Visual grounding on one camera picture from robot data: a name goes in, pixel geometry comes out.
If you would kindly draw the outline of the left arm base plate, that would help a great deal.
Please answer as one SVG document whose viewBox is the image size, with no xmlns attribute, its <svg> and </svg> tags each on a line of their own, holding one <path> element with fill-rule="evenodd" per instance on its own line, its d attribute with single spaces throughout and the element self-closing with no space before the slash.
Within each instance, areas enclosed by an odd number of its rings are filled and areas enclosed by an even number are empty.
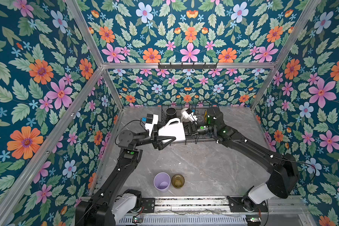
<svg viewBox="0 0 339 226">
<path fill-rule="evenodd" d="M 132 209 L 128 209 L 128 205 L 125 204 L 124 210 L 127 210 L 126 214 L 154 213 L 155 205 L 154 197 L 138 198 Z"/>
</svg>

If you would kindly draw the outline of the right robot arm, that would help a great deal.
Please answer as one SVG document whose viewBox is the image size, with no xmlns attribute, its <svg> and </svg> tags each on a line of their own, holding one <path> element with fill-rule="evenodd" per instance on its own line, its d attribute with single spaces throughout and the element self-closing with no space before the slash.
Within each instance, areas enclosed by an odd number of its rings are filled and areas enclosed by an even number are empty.
<svg viewBox="0 0 339 226">
<path fill-rule="evenodd" d="M 203 120 L 199 120 L 194 111 L 185 109 L 181 112 L 186 121 L 188 135 L 199 138 L 208 135 L 227 148 L 234 149 L 262 166 L 269 179 L 257 187 L 250 188 L 238 203 L 246 211 L 254 211 L 258 205 L 273 197 L 288 198 L 299 180 L 297 162 L 293 155 L 280 155 L 245 137 L 235 128 L 225 124 L 224 115 L 218 107 L 205 110 Z"/>
</svg>

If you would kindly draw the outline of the cream mug with handle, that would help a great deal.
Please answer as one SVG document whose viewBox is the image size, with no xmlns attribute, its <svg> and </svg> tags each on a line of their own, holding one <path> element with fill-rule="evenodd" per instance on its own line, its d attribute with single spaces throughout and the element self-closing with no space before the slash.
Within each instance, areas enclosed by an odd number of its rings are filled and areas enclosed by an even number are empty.
<svg viewBox="0 0 339 226">
<path fill-rule="evenodd" d="M 169 120 L 165 126 L 159 129 L 158 135 L 175 137 L 174 142 L 182 142 L 186 139 L 184 125 L 179 118 Z"/>
</svg>

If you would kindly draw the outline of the red interior white mug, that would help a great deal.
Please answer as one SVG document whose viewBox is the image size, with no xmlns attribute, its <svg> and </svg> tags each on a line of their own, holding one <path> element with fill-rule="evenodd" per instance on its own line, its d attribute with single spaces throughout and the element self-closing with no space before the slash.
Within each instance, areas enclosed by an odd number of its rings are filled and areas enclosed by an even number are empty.
<svg viewBox="0 0 339 226">
<path fill-rule="evenodd" d="M 192 110 L 189 108 L 183 108 L 181 110 L 181 122 L 191 122 L 192 121 Z"/>
</svg>

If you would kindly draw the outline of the lilac plastic cup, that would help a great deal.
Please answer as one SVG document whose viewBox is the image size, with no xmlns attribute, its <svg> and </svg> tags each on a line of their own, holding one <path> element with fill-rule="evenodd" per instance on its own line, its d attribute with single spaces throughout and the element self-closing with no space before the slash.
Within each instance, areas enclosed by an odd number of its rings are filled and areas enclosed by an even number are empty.
<svg viewBox="0 0 339 226">
<path fill-rule="evenodd" d="M 165 172 L 158 173 L 153 179 L 153 185 L 161 192 L 167 192 L 171 184 L 171 177 Z"/>
</svg>

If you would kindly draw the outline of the black mug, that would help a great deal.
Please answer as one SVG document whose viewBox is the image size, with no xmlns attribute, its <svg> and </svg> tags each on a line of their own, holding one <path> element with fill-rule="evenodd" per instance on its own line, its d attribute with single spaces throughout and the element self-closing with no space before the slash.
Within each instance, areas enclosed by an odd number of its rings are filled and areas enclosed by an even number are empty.
<svg viewBox="0 0 339 226">
<path fill-rule="evenodd" d="M 166 122 L 177 117 L 177 110 L 174 107 L 169 107 L 165 110 Z"/>
</svg>

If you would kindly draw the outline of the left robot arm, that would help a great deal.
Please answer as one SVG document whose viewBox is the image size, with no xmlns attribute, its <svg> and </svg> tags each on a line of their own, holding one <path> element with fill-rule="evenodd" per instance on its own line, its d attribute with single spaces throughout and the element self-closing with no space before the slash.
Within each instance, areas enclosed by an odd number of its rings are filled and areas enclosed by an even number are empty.
<svg viewBox="0 0 339 226">
<path fill-rule="evenodd" d="M 152 144 L 163 150 L 176 140 L 174 133 L 156 130 L 135 133 L 123 130 L 118 135 L 120 147 L 117 164 L 101 188 L 88 200 L 82 201 L 75 212 L 77 226 L 115 226 L 129 212 L 153 213 L 155 199 L 143 198 L 140 191 L 120 190 L 141 161 L 143 151 L 138 146 Z"/>
</svg>

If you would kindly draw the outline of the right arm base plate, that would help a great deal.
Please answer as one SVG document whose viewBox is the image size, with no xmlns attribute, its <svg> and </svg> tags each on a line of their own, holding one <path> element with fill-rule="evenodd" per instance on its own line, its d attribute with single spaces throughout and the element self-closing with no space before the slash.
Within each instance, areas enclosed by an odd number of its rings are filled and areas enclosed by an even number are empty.
<svg viewBox="0 0 339 226">
<path fill-rule="evenodd" d="M 263 213 L 268 212 L 268 204 L 263 201 L 260 204 L 255 204 L 250 198 L 227 196 L 230 211 L 233 213 Z"/>
</svg>

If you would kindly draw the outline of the olive green glass cup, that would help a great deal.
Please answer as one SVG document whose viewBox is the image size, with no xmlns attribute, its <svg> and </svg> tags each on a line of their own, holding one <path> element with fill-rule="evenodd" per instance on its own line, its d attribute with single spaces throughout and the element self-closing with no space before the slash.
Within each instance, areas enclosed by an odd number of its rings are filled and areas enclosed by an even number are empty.
<svg viewBox="0 0 339 226">
<path fill-rule="evenodd" d="M 176 189 L 182 188 L 184 183 L 185 179 L 181 174 L 176 174 L 171 178 L 171 184 Z"/>
</svg>

